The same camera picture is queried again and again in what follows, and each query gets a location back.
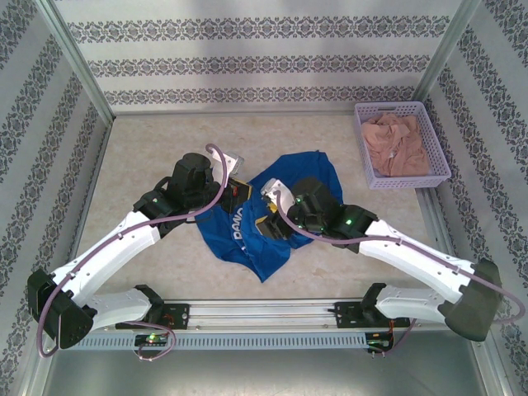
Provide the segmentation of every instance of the black mounting bracket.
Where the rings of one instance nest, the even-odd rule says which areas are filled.
[[[152,307],[144,318],[144,326],[117,323],[116,329],[149,328],[149,323],[160,324],[172,330],[187,330],[191,306],[189,304],[166,304],[163,299],[146,285],[137,285],[136,289],[144,293]]]
[[[381,313],[374,317],[364,315],[364,309],[360,301],[341,301],[334,304],[333,309],[336,316],[337,328],[389,328],[390,320]],[[408,328],[411,324],[408,318],[396,318],[394,321],[395,328]]]

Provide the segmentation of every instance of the white arm segment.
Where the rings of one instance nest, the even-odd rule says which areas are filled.
[[[403,241],[410,242],[423,250],[427,250],[442,260],[446,260],[471,274],[474,273],[474,269],[471,267],[472,262],[438,252],[432,247],[419,243],[407,235],[393,229],[383,220],[372,222],[365,234],[369,237],[379,235],[402,239]],[[462,296],[459,292],[459,288],[462,285],[466,286],[469,283],[469,278],[466,276],[456,274],[431,258],[423,256],[421,253],[412,250],[410,247],[397,243],[383,241],[362,242],[360,243],[360,253],[387,262],[391,266],[395,266],[413,278],[425,283],[433,290],[436,290],[444,299],[453,304]]]
[[[112,235],[148,220],[149,218],[141,212],[129,212],[125,219],[101,241],[75,260],[53,271],[54,282],[58,284],[89,252]],[[154,245],[159,239],[158,228],[151,226],[145,226],[124,235],[122,239],[114,241],[87,262],[81,271],[63,287],[63,291],[71,290],[73,292],[72,301],[82,307],[117,270],[139,252]]]
[[[378,294],[376,308],[387,318],[416,318],[444,323],[438,311],[444,298],[431,289],[400,289],[385,286]]]
[[[93,317],[92,330],[134,320],[141,320],[151,304],[146,295],[137,289],[111,295],[94,295],[87,301],[90,308],[97,310]]]

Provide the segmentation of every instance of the metal linear rail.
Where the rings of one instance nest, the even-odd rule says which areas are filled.
[[[367,348],[366,334],[387,328],[337,328],[329,309],[339,301],[360,299],[284,300],[169,300],[189,304],[187,330],[175,330],[176,349],[182,350],[276,350]],[[417,330],[441,330],[437,323],[419,323]],[[85,337],[73,351],[137,349],[136,337],[150,334],[144,329],[103,328]],[[165,346],[149,346],[160,350]]]

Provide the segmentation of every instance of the metal frame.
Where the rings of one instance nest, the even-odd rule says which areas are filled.
[[[86,223],[86,219],[88,217],[88,211],[90,210],[90,203],[92,202],[93,193],[96,189],[97,178],[99,176],[99,172],[101,171],[102,161],[105,156],[104,154],[106,151],[106,147],[108,145],[108,141],[110,140],[111,127],[112,127],[113,122],[114,122],[113,119],[110,120],[106,127],[109,130],[105,133],[105,137],[104,137],[104,140],[101,146],[101,152],[98,156],[92,179],[90,180],[90,186],[88,187],[86,202],[83,206],[83,210],[82,210],[82,213],[79,219],[79,226],[75,233],[75,236],[73,237],[73,245],[71,247],[71,253],[70,253],[70,258],[69,258],[70,261],[73,260],[77,256],[78,246],[81,242],[81,236],[83,234],[82,230],[84,229],[84,224]],[[27,342],[27,345],[31,345],[31,344],[35,345],[36,333],[32,335],[32,339],[28,339],[26,342]],[[45,345],[45,349],[47,349],[48,351],[51,351],[51,348],[53,347],[53,342],[48,337],[45,337],[44,345]],[[45,387],[45,382],[48,377],[48,373],[50,372],[52,359],[40,359],[36,348],[32,347],[28,349],[29,351],[25,352],[27,355],[24,356],[24,359],[22,360],[18,368],[18,370],[20,370],[21,372],[24,372],[25,374],[23,375],[23,378],[21,379],[20,383],[13,387],[12,394],[16,394],[16,395],[42,394],[42,391]]]
[[[436,248],[454,256],[455,250],[447,231],[446,222],[441,215],[441,207],[435,190],[432,188],[419,189],[417,190],[417,198],[427,233],[434,241]],[[508,382],[493,334],[489,332],[486,341],[472,342],[471,345],[488,394],[512,396],[512,387]]]
[[[465,27],[468,25],[469,20],[480,3],[481,0],[462,0],[451,23],[447,26],[447,31],[442,37],[435,54],[432,56],[431,62],[427,65],[426,72],[423,74],[420,83],[414,91],[414,95],[412,95],[414,101],[425,101],[427,99],[427,95],[435,83],[438,74],[440,74],[440,71],[446,64],[451,52],[456,47],[456,42],[462,36]]]
[[[68,25],[60,15],[57,6],[55,6],[54,0],[35,0],[35,3],[64,52],[66,59],[72,66],[73,71],[81,81],[82,87],[86,90],[90,100],[96,107],[99,116],[103,119],[105,126],[109,127],[116,116],[99,88],[99,84],[97,84],[87,61],[69,31]]]

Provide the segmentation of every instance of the metal corner post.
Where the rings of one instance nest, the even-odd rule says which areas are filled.
[[[84,59],[81,50],[78,48],[75,39],[69,31],[68,25],[55,6],[54,0],[35,0],[35,4],[39,8],[49,29],[63,50],[73,71],[78,75],[82,86],[87,91],[88,96],[96,107],[97,112],[104,120],[105,125],[111,125],[111,122],[115,119],[115,115],[112,112],[108,101],[105,99],[102,90],[99,88],[99,85],[97,84],[92,71],[88,67],[88,63]]]
[[[421,188],[416,193],[431,241],[442,252],[454,256],[455,250],[434,189]],[[487,394],[512,396],[512,387],[508,383],[493,334],[490,332],[484,342],[471,342],[471,347]]]
[[[414,101],[426,100],[438,74],[440,74],[440,71],[446,64],[451,52],[453,52],[453,49],[456,47],[457,41],[462,36],[469,20],[480,3],[481,0],[462,0],[458,10],[456,10],[453,19],[451,20],[451,23],[447,27],[447,31],[442,37],[435,54],[432,56],[426,72],[418,83],[414,95],[412,95]]]

